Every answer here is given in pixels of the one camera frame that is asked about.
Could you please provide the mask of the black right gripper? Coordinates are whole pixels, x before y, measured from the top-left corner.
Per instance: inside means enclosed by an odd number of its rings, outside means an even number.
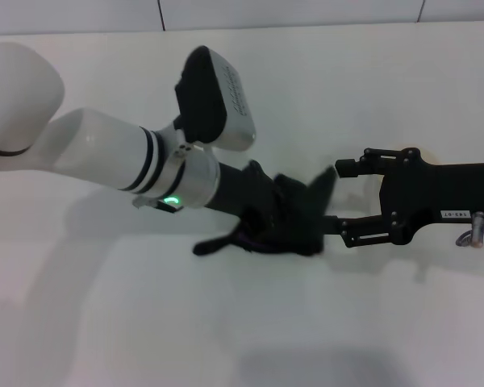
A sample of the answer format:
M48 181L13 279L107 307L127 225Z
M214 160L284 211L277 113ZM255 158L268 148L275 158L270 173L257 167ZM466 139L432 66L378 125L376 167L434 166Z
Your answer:
M434 165L414 148L366 148L358 160L337 160L335 167L339 177L385 175L384 217L324 217L324 234L339 235L347 248L406 245L418 230L436 223L470 223L469 243L484 243L484 163Z

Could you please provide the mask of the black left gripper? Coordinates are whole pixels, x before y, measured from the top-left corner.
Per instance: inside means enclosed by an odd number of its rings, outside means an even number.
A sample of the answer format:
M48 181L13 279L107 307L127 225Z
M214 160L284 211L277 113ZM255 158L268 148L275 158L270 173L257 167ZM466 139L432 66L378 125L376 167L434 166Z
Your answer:
M243 169L219 165L219 184L209 208L226 214L242 216L248 210L270 214L277 209L280 194L274 181L261 165L250 160Z

